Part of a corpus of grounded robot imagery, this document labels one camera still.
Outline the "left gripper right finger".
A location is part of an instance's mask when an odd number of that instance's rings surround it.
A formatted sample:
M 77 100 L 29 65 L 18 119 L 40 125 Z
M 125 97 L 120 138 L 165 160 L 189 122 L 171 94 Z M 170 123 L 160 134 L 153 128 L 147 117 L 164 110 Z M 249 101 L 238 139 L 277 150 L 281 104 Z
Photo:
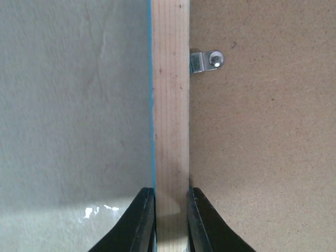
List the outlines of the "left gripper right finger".
M 190 187 L 187 199 L 190 251 L 254 251 L 225 223 L 200 188 Z

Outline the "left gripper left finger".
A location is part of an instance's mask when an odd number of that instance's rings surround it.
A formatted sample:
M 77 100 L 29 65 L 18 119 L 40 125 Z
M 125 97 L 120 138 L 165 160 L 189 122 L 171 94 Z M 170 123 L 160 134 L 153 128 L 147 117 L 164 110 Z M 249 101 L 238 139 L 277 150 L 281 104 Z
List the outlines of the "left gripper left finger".
M 140 189 L 112 230 L 90 251 L 155 251 L 154 189 Z

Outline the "teal wooden photo frame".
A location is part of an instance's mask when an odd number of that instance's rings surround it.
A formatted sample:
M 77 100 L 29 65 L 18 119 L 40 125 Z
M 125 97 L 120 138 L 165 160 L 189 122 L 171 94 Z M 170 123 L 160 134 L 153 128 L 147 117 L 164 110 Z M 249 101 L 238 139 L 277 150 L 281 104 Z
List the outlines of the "teal wooden photo frame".
M 256 251 L 335 251 L 335 1 L 150 6 L 158 251 L 187 250 L 190 185 Z

